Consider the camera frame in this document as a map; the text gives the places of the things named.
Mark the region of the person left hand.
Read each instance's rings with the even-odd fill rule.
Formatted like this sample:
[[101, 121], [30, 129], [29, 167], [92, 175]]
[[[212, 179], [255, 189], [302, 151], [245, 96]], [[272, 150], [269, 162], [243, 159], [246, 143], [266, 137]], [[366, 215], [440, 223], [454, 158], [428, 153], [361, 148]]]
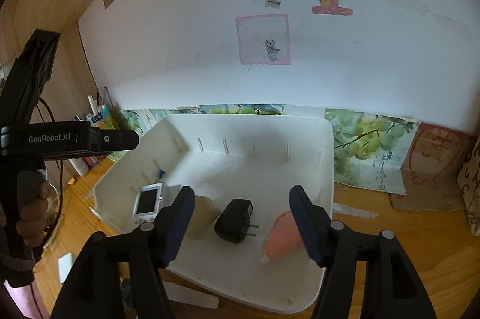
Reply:
[[26, 247], [36, 248], [42, 243], [44, 229], [47, 226], [49, 190], [49, 183], [43, 181], [38, 187], [38, 197], [20, 211], [20, 220], [16, 224], [16, 231], [24, 240]]

